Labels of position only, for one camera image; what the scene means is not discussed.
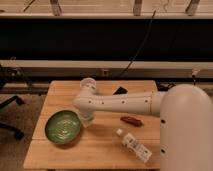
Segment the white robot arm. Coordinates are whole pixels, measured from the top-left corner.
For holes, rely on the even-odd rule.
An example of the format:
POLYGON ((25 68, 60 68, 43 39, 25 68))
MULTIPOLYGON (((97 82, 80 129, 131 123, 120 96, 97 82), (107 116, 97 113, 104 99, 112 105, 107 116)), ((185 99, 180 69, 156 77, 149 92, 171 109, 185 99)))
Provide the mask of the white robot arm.
POLYGON ((98 95, 89 84, 73 101, 83 121, 95 111, 158 115, 160 170, 213 171, 213 102, 201 88, 182 84, 166 92, 98 95))

